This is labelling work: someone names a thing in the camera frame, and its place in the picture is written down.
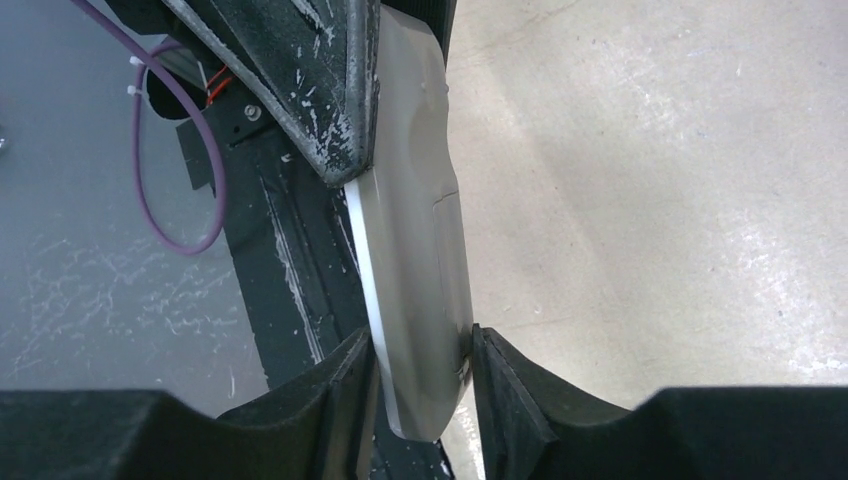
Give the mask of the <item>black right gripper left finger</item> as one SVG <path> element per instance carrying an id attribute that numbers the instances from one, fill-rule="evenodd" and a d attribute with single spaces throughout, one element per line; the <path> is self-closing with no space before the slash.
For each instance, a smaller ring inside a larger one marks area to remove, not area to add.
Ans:
<path id="1" fill-rule="evenodd" d="M 5 479 L 364 479 L 379 379 L 362 328 L 211 418 L 161 390 L 5 391 Z"/>

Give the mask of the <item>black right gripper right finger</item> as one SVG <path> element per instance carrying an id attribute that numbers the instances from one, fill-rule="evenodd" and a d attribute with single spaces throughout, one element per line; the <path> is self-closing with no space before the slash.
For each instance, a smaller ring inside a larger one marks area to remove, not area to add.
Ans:
<path id="1" fill-rule="evenodd" d="M 490 479 L 843 479 L 847 390 L 665 388 L 627 410 L 473 330 Z"/>

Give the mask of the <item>white universal AC remote control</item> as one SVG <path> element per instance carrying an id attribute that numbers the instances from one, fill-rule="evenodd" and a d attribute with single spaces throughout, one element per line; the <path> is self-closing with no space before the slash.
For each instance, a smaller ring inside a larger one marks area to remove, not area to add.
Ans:
<path id="1" fill-rule="evenodd" d="M 471 377 L 473 311 L 445 62 L 423 21 L 381 9 L 377 78 L 373 165 L 344 191 L 390 428 L 431 442 Z"/>

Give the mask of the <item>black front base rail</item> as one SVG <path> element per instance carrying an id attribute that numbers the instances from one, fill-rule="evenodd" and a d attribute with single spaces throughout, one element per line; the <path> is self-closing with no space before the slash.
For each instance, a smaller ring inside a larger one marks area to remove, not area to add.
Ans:
<path id="1" fill-rule="evenodd" d="M 191 116 L 154 73 L 137 83 L 177 129 L 194 188 L 213 186 L 200 126 L 225 170 L 224 238 L 266 393 L 222 414 L 224 479 L 449 479 L 440 441 L 393 434 L 343 192 L 300 161 L 282 130 L 226 69 L 181 80 Z"/>

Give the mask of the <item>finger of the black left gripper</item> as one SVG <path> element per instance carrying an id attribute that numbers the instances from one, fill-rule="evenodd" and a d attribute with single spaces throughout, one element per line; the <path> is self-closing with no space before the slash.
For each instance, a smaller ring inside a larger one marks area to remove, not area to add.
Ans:
<path id="1" fill-rule="evenodd" d="M 457 0 L 382 0 L 383 5 L 423 21 L 438 40 L 448 61 Z"/>
<path id="2" fill-rule="evenodd" d="M 328 186 L 371 167 L 380 2 L 166 5 L 257 97 Z"/>

